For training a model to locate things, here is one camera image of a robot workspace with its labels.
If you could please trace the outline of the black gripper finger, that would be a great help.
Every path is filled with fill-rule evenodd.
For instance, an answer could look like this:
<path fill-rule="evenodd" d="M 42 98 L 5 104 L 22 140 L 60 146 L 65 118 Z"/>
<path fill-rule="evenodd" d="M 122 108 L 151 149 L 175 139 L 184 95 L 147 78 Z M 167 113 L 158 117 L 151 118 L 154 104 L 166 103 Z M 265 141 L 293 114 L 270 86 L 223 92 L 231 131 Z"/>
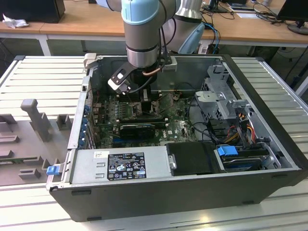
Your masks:
<path fill-rule="evenodd" d="M 151 91 L 143 89 L 141 91 L 141 109 L 144 113 L 150 112 L 152 107 Z"/>

